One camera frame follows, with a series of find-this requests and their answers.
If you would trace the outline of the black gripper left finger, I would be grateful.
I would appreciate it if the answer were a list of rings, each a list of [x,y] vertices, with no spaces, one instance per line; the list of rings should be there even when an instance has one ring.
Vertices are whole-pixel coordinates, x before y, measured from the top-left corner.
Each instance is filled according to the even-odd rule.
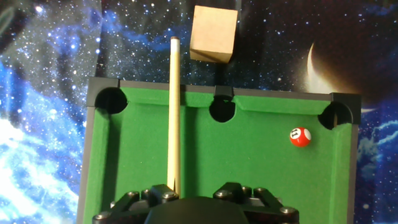
[[[165,184],[125,193],[108,210],[93,216],[92,224],[144,224],[157,206],[178,200],[179,195]]]

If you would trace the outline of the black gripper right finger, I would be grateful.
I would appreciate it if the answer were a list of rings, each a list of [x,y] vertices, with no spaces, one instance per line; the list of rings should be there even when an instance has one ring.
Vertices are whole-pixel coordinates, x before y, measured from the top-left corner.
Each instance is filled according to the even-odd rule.
[[[249,223],[299,224],[299,211],[284,206],[263,187],[251,188],[237,182],[227,182],[213,193],[213,198],[237,205]]]

